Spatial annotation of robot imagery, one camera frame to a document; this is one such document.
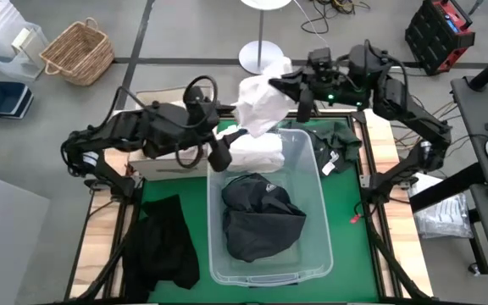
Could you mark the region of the clear bin with white boxes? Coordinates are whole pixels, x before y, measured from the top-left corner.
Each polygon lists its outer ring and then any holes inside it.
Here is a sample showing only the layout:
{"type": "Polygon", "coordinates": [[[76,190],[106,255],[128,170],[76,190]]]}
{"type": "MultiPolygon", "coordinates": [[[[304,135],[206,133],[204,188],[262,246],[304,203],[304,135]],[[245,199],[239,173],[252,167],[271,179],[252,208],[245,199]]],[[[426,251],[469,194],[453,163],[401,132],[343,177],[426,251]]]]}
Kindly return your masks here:
{"type": "Polygon", "coordinates": [[[23,80],[35,81],[46,63],[40,53],[48,46],[39,25],[14,21],[0,30],[0,72],[23,80]]]}

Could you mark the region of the white round-base floor stand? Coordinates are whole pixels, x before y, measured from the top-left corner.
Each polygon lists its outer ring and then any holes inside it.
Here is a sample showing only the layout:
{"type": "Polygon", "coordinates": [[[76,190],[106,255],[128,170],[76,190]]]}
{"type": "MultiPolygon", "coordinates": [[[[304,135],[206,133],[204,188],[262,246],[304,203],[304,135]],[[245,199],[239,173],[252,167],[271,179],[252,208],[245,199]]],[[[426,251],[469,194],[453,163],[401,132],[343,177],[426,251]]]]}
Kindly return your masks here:
{"type": "Polygon", "coordinates": [[[240,66],[247,72],[260,75],[263,70],[276,59],[282,58],[284,53],[273,42],[266,41],[263,37],[264,14],[267,11],[281,9],[287,6],[291,0],[240,0],[249,8],[259,12],[258,39],[244,45],[239,54],[240,66]]]}

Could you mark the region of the grey flat panel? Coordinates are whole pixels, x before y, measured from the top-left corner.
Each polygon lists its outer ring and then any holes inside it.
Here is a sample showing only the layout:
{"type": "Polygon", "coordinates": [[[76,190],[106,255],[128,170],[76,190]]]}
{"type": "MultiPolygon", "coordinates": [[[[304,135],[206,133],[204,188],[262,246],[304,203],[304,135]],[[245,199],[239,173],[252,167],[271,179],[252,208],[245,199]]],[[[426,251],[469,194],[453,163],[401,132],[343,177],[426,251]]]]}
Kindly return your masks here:
{"type": "Polygon", "coordinates": [[[0,305],[14,305],[49,204],[0,180],[0,305]]]}

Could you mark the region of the red and black tool box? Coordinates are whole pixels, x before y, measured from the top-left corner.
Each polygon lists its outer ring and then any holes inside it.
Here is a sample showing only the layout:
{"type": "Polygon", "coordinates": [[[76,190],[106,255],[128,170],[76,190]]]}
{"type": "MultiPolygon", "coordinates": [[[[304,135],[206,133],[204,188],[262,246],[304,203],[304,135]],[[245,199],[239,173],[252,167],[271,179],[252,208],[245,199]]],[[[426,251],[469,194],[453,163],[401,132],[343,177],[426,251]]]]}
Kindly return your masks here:
{"type": "Polygon", "coordinates": [[[423,0],[405,30],[405,41],[419,67],[427,75],[438,75],[474,45],[472,24],[457,0],[423,0]]]}

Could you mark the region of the plain black garment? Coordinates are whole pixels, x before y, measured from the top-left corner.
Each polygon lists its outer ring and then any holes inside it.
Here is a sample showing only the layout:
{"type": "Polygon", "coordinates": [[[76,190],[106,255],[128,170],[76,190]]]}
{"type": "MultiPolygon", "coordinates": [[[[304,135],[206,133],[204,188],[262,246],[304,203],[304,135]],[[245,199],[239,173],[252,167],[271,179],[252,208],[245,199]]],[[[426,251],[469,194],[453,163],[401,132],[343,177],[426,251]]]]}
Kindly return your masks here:
{"type": "Polygon", "coordinates": [[[122,255],[128,302],[145,302],[160,281],[190,290],[200,280],[197,252],[180,197],[145,202],[143,211],[146,216],[126,235],[122,255]]]}

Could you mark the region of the dark green garment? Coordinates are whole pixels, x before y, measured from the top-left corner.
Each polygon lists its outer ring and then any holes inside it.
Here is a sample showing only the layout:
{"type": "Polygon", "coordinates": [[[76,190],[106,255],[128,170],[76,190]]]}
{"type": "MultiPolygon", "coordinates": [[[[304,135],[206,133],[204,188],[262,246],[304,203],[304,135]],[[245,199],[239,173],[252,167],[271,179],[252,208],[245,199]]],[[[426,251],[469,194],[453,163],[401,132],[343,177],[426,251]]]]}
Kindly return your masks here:
{"type": "Polygon", "coordinates": [[[303,130],[309,135],[320,177],[342,173],[358,161],[362,142],[343,122],[320,120],[298,123],[291,120],[281,128],[303,130]]]}

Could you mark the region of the green table mat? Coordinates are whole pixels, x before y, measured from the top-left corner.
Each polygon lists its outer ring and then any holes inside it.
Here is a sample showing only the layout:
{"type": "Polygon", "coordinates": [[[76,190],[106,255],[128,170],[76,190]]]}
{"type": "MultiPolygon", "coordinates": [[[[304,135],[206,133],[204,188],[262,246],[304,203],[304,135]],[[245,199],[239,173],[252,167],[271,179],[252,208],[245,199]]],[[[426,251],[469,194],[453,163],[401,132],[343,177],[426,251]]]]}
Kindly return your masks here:
{"type": "Polygon", "coordinates": [[[284,187],[307,219],[291,248],[253,263],[226,249],[221,191],[235,173],[146,183],[143,199],[177,195],[196,249],[200,279],[190,289],[161,281],[150,294],[158,303],[372,302],[379,296],[366,225],[352,223],[360,200],[358,172],[350,167],[321,178],[308,134],[283,131],[285,163],[266,177],[284,187]]]}

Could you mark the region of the woven wicker basket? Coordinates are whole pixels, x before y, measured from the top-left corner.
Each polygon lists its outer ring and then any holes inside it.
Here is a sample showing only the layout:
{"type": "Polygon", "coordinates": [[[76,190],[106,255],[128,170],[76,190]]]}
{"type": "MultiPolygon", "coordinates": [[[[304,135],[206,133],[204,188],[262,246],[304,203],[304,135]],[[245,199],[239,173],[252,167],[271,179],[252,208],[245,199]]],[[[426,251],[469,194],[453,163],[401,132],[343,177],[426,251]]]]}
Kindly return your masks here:
{"type": "Polygon", "coordinates": [[[108,69],[115,55],[112,42],[92,17],[76,21],[41,53],[46,75],[60,75],[77,86],[90,86],[108,69]]]}

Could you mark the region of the clear plastic bag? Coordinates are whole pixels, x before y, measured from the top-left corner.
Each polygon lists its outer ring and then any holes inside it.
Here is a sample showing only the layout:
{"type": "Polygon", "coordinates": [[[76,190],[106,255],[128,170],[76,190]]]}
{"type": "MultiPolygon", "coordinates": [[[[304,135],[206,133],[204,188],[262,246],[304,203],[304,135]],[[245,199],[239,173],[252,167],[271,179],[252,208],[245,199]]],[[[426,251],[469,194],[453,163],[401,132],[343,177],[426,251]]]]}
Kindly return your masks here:
{"type": "Polygon", "coordinates": [[[427,208],[413,210],[413,218],[419,237],[473,238],[466,196],[459,193],[427,208]]]}

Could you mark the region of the white garment with tag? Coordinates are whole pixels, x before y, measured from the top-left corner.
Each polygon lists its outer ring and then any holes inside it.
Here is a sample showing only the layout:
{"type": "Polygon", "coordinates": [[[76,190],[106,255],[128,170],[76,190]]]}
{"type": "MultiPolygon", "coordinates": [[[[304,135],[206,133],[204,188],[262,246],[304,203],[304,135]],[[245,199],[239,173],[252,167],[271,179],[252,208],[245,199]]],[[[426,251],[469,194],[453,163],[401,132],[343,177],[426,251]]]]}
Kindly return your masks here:
{"type": "Polygon", "coordinates": [[[286,94],[269,84],[293,71],[292,62],[287,57],[276,59],[261,75],[247,77],[239,84],[239,94],[233,114],[239,126],[252,137],[260,137],[277,125],[295,104],[286,94]]]}

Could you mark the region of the black aluminium table frame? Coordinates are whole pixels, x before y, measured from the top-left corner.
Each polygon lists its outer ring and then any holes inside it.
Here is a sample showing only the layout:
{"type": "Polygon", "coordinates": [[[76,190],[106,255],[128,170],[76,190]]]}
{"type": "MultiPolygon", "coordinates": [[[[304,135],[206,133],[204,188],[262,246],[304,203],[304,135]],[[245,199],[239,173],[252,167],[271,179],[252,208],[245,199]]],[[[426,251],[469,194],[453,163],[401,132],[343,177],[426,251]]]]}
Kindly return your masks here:
{"type": "MultiPolygon", "coordinates": [[[[270,305],[297,303],[368,303],[383,298],[404,298],[409,294],[401,281],[369,242],[368,228],[363,219],[351,224],[353,206],[359,200],[359,175],[387,171],[398,162],[397,150],[389,122],[372,113],[359,115],[367,121],[350,116],[350,110],[323,110],[321,119],[346,124],[362,139],[360,164],[353,169],[322,179],[327,217],[330,225],[334,267],[323,278],[304,281],[294,286],[246,288],[222,286],[211,278],[208,265],[207,181],[206,178],[148,181],[144,186],[144,201],[180,194],[186,223],[199,257],[201,279],[191,290],[181,289],[171,282],[160,282],[149,302],[159,304],[235,303],[239,305],[270,305]]],[[[87,219],[77,250],[64,300],[81,295],[97,277],[120,235],[136,220],[132,206],[112,203],[87,219]]],[[[427,268],[413,222],[411,208],[392,201],[376,210],[373,220],[385,244],[408,273],[408,278],[429,296],[433,295],[427,268]]]]}

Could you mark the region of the black garment with white logo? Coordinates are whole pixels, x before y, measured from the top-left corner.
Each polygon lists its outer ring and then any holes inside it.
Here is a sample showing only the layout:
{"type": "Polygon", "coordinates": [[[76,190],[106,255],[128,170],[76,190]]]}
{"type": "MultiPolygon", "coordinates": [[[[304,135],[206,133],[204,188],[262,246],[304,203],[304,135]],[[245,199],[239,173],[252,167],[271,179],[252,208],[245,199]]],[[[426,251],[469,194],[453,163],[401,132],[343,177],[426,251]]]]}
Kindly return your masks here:
{"type": "Polygon", "coordinates": [[[290,248],[301,236],[307,215],[288,191],[260,174],[236,177],[221,192],[222,228],[231,257],[252,263],[290,248]]]}

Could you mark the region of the dark blue plastic bin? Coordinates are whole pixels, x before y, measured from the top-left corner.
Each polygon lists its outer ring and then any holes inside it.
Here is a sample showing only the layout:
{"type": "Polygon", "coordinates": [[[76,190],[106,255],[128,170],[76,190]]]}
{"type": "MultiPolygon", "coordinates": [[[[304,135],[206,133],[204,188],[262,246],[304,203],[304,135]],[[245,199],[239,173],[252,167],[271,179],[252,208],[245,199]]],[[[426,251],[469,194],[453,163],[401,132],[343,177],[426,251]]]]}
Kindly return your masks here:
{"type": "Polygon", "coordinates": [[[0,118],[23,119],[34,95],[24,83],[0,81],[0,118]]]}

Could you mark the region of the white textured garment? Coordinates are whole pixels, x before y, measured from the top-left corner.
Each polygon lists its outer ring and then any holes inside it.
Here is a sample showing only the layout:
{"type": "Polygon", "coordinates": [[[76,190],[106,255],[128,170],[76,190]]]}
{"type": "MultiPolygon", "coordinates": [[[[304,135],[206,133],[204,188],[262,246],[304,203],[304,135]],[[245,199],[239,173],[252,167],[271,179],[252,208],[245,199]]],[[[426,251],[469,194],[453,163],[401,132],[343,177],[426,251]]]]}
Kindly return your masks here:
{"type": "Polygon", "coordinates": [[[238,137],[230,144],[230,172],[272,173],[285,162],[283,143],[279,134],[264,133],[259,137],[249,134],[238,137]]]}

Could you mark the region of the clear plastic storage bin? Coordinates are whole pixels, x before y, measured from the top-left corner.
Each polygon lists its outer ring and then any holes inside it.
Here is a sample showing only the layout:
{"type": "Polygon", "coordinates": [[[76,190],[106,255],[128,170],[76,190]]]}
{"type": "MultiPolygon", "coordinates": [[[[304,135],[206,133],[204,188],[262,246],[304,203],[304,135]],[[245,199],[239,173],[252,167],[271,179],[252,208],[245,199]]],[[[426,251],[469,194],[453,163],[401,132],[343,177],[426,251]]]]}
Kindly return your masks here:
{"type": "Polygon", "coordinates": [[[226,286],[285,286],[326,276],[332,269],[330,229],[323,190],[309,135],[302,130],[279,129],[283,143],[284,165],[266,179],[284,187],[291,202],[307,219],[300,238],[288,249],[252,263],[231,257],[222,228],[225,204],[222,189],[233,179],[248,172],[207,174],[208,256],[214,281],[226,286]]]}

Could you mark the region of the wooden side board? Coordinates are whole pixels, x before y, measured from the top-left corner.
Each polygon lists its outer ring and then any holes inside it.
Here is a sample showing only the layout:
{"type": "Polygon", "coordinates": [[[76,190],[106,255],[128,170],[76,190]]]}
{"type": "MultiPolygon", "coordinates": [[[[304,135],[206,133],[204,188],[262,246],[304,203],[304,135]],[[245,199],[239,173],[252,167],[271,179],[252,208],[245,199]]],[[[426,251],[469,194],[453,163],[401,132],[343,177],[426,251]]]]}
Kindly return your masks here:
{"type": "MultiPolygon", "coordinates": [[[[372,110],[363,111],[364,125],[355,119],[355,133],[363,141],[359,150],[360,174],[386,172],[398,164],[399,157],[390,122],[375,115],[372,110]]],[[[397,262],[408,277],[426,295],[433,291],[424,260],[419,235],[408,204],[408,194],[400,186],[394,186],[391,199],[374,213],[374,227],[382,235],[397,262]]]]}
{"type": "MultiPolygon", "coordinates": [[[[105,150],[104,155],[108,165],[121,175],[129,174],[129,156],[129,153],[115,149],[105,150]]],[[[86,216],[110,200],[109,189],[93,191],[86,216]]],[[[99,275],[127,232],[133,219],[132,214],[132,204],[112,202],[90,218],[87,218],[65,298],[81,295],[99,275]]],[[[106,285],[101,287],[96,299],[119,297],[119,294],[123,291],[122,275],[122,260],[120,259],[112,274],[108,275],[106,285]]]]}

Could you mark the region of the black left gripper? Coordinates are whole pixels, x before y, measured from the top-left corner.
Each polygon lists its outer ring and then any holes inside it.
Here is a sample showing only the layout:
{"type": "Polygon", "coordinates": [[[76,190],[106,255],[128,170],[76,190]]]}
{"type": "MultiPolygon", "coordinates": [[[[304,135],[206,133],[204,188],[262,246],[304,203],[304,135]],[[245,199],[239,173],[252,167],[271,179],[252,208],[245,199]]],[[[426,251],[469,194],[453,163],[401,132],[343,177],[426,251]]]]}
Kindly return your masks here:
{"type": "MultiPolygon", "coordinates": [[[[220,116],[227,114],[225,105],[210,99],[194,100],[185,105],[188,113],[186,131],[193,132],[196,136],[209,136],[219,123],[220,116]]],[[[230,144],[247,133],[247,130],[239,129],[209,144],[211,152],[208,162],[213,171],[222,172],[228,168],[232,161],[230,144]]]]}

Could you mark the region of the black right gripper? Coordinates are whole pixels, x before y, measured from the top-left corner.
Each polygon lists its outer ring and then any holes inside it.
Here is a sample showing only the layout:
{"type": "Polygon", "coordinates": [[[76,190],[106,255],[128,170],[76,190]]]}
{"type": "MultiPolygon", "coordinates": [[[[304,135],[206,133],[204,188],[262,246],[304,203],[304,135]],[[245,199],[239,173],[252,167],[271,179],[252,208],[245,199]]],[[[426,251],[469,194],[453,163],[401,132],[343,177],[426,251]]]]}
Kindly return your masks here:
{"type": "Polygon", "coordinates": [[[297,122],[299,123],[309,121],[314,108],[314,99],[328,104],[338,103],[344,82],[342,72],[337,69],[317,72],[313,68],[307,68],[307,74],[308,83],[303,79],[305,76],[303,68],[269,80],[272,87],[298,103],[297,122]]]}

